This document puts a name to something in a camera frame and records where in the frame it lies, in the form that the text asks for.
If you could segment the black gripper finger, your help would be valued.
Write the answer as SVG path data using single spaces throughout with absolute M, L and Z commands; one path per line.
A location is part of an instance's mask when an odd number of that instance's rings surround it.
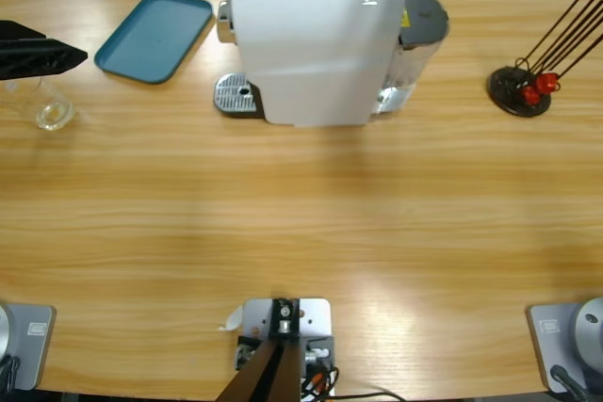
M 61 74 L 77 67 L 87 58 L 87 52 L 58 40 L 2 40 L 1 79 Z
M 47 37 L 34 29 L 10 20 L 0 21 L 0 41 L 46 40 Z

